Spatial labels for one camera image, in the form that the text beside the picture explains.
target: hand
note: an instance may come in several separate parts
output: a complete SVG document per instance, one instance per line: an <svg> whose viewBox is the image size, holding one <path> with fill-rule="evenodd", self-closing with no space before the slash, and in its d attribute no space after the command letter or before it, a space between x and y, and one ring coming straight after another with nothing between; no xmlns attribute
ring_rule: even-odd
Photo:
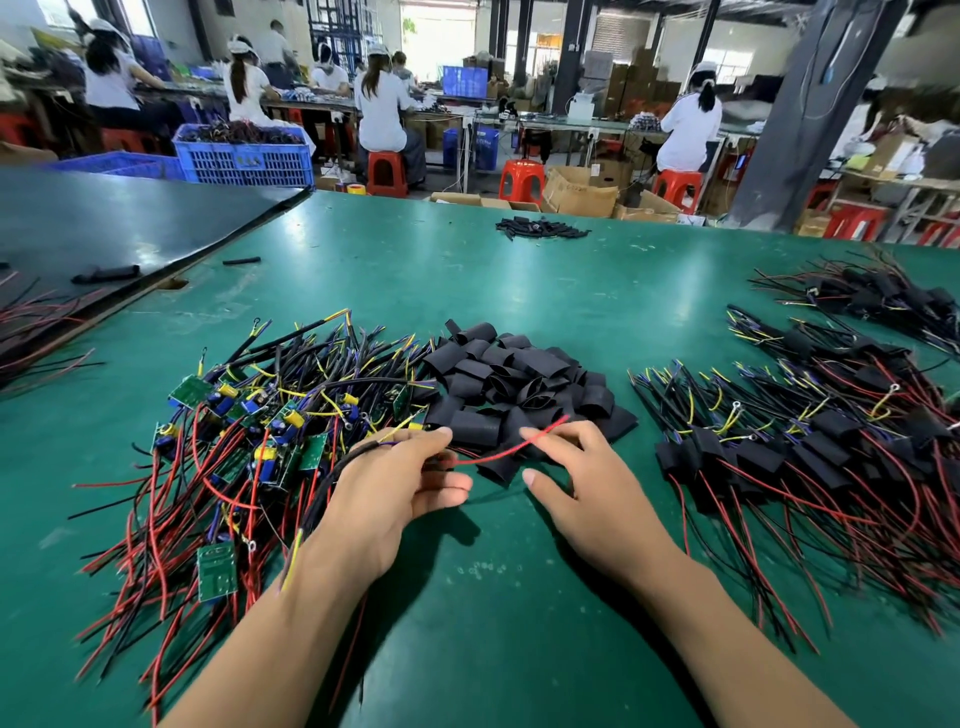
<svg viewBox="0 0 960 728"><path fill-rule="evenodd" d="M594 567L628 588L645 591L685 558L596 425L567 423L546 435L523 427L520 434L570 473L573 497L534 470L525 470L523 481L570 545Z"/></svg>
<svg viewBox="0 0 960 728"><path fill-rule="evenodd" d="M381 430L372 437L397 444L374 449L344 468L317 529L322 539L331 539L328 544L348 554L367 585L393 565L407 523L462 505L473 486L466 473L449 471L457 459L446 449L453 437L449 427ZM431 468L436 470L425 472L424 463L435 455L439 462L431 462Z"/></svg>

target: white cap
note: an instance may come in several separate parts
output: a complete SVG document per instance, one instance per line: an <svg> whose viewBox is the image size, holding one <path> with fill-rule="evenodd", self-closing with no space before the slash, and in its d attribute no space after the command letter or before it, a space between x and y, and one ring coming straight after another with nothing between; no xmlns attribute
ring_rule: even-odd
<svg viewBox="0 0 960 728"><path fill-rule="evenodd" d="M253 49L250 47L250 45L245 43L237 36L234 36L229 40L229 43L227 43L227 50L230 51L234 56L243 56L245 53L253 52Z"/></svg>
<svg viewBox="0 0 960 728"><path fill-rule="evenodd" d="M86 26L91 31L106 31L107 33L116 33L119 36L123 35L122 33L120 33L120 31L118 31L116 28L114 28L112 25L106 22L102 17L93 18L92 20L90 20L90 22L86 24Z"/></svg>
<svg viewBox="0 0 960 728"><path fill-rule="evenodd" d="M383 43L368 43L367 55L368 56L389 56L390 51L387 50L387 46L385 46Z"/></svg>
<svg viewBox="0 0 960 728"><path fill-rule="evenodd" d="M708 71L710 73L717 72L717 64L713 61L700 61L695 66L693 66L694 73L701 73L702 71Z"/></svg>

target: wire bundle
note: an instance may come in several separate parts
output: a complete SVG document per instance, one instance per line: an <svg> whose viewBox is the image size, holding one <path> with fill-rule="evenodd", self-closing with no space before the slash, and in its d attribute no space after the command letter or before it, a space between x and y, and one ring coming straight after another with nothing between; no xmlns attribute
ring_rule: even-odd
<svg viewBox="0 0 960 728"><path fill-rule="evenodd" d="M815 306L828 316L869 319L960 360L960 321L952 294L944 288L917 285L883 251L869 259L870 265L825 260L793 276L765 276L757 271L759 278L751 283L789 295L782 303Z"/></svg>
<svg viewBox="0 0 960 728"><path fill-rule="evenodd" d="M735 306L728 315L776 367L738 363L739 382L680 362L630 374L665 435L657 457L680 498L687 552L691 526L718 567L752 587L757 624L769 619L791 649L791 635L816 647L763 573L748 511L803 571L828 624L811 551L845 561L858 588L894 595L940 633L937 616L960 606L960 407L902 347L797 319L783 331ZM696 529L684 488L723 523L733 559Z"/></svg>
<svg viewBox="0 0 960 728"><path fill-rule="evenodd" d="M11 271L2 277L0 289L8 284L14 286L15 282L11 281L15 281L18 276L17 271ZM77 312L83 307L84 300L100 293L94 291L85 296L67 297L58 295L55 290L49 290L31 296L39 282L40 278L33 279L7 303L0 306L0 388L5 388L4 391L8 394L33 388L74 369L100 366L104 363L88 361L93 354L91 349L83 355L35 366L35 362L46 354L50 347L25 351L27 342L57 324L83 323L84 319L78 318ZM20 379L33 376L41 378L11 386Z"/></svg>
<svg viewBox="0 0 960 728"><path fill-rule="evenodd" d="M327 334L318 329L334 320ZM388 425L404 426L439 394L416 372L433 351L414 336L380 341L348 310L273 341L267 321L222 364L171 394L141 476L80 488L132 488L132 495L71 518L128 503L120 541L87 554L90 575L117 569L112 609L78 639L97 640L78 678L112 662L154 630L163 635L144 671L156 723L164 697L200 664L264 589L278 550L287 562L323 516L348 451Z"/></svg>

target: blue bin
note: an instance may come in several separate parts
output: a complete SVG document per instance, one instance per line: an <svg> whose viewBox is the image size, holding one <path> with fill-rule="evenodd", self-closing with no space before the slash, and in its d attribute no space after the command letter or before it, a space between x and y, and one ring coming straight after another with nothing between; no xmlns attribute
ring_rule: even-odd
<svg viewBox="0 0 960 728"><path fill-rule="evenodd" d="M485 172L496 170L496 152L500 145L500 132L493 127L478 126L476 142L476 166Z"/></svg>
<svg viewBox="0 0 960 728"><path fill-rule="evenodd" d="M447 129L444 132L444 167L457 168L457 155L460 153L460 130Z"/></svg>
<svg viewBox="0 0 960 728"><path fill-rule="evenodd" d="M444 94L469 99L487 98L487 69L444 66Z"/></svg>
<svg viewBox="0 0 960 728"><path fill-rule="evenodd" d="M302 144L214 144L180 140L197 128L197 124L184 124L174 137L177 157L188 182L313 186L313 164L306 146L306 132L301 127L285 127L284 131L299 136Z"/></svg>
<svg viewBox="0 0 960 728"><path fill-rule="evenodd" d="M141 155L134 152L106 152L101 155L64 159L47 165L61 172L89 172L115 177L142 177L148 180L176 180L185 177L176 157Z"/></svg>

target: dark gray pillar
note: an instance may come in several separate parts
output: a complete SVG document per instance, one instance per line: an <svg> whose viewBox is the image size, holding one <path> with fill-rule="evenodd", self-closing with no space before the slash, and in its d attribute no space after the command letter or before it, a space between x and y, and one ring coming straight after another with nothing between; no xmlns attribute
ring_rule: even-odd
<svg viewBox="0 0 960 728"><path fill-rule="evenodd" d="M505 59L507 58L507 23L510 20L510 0L500 0L500 12L496 15L496 20L496 53L494 55L499 59Z"/></svg>
<svg viewBox="0 0 960 728"><path fill-rule="evenodd" d="M700 32L700 40L697 41L697 50L693 54L693 66L704 59L704 53L707 51L707 44L710 41L710 34L713 33L713 21L717 19L717 12L720 10L720 0L710 0L707 6L707 15L704 17L704 29Z"/></svg>
<svg viewBox="0 0 960 728"><path fill-rule="evenodd" d="M728 225L790 232L907 0L819 0L733 198Z"/></svg>
<svg viewBox="0 0 960 728"><path fill-rule="evenodd" d="M516 28L514 85L527 83L527 54L530 51L530 22L533 14L534 0L520 0L520 17Z"/></svg>
<svg viewBox="0 0 960 728"><path fill-rule="evenodd" d="M497 16L500 12L500 6L508 3L510 0L491 0L490 2L490 42L487 44L487 50L491 56L496 56L496 32L499 29Z"/></svg>
<svg viewBox="0 0 960 728"><path fill-rule="evenodd" d="M660 55L660 44L663 42L663 26L666 25L666 15L662 12L657 15L657 27L654 28L654 42L650 46L654 52L654 63Z"/></svg>
<svg viewBox="0 0 960 728"><path fill-rule="evenodd" d="M587 8L586 17L584 17L584 8ZM577 92L577 74L580 70L582 53L582 49L577 44L577 38L580 37L581 27L589 22L589 6L585 0L568 0L564 17L564 43L560 50L557 78L553 82L551 110L554 113L566 113L566 103Z"/></svg>

